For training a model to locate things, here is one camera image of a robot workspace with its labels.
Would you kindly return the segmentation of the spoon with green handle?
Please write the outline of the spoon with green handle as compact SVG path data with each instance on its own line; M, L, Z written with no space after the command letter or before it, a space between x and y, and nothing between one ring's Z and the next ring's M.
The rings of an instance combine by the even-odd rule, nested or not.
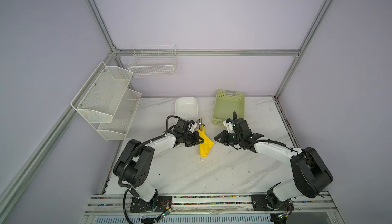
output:
M200 130L201 127L203 126L202 119L199 118L199 119L196 121L196 124L197 124L197 129Z

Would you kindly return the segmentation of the yellow paper napkin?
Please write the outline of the yellow paper napkin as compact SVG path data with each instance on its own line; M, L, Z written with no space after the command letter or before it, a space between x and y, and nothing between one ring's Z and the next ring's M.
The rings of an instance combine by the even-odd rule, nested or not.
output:
M203 142L199 144L200 156L206 157L212 149L214 142L206 136L204 126L201 126L198 129L198 133L200 136L200 140L203 140Z

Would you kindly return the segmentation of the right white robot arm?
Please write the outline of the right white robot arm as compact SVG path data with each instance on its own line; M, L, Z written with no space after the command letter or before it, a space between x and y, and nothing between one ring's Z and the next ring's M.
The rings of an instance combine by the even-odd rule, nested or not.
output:
M214 141L269 156L292 170L291 179L275 184L266 192L268 209L277 210L287 200L301 195L315 198L333 182L331 172L314 148L290 147L262 134L252 133L247 121L242 118L227 119L223 125L226 129L216 135Z

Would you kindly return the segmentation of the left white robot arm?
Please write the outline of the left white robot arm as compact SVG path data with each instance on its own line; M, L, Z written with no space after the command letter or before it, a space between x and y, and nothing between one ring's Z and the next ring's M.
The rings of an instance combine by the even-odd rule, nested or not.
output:
M118 158L113 173L118 177L118 185L132 194L131 210L153 212L158 207L158 190L148 180L154 154L174 148L180 144L193 147L204 142L198 129L201 119L185 120L170 115L166 118L162 135L140 142L128 141Z

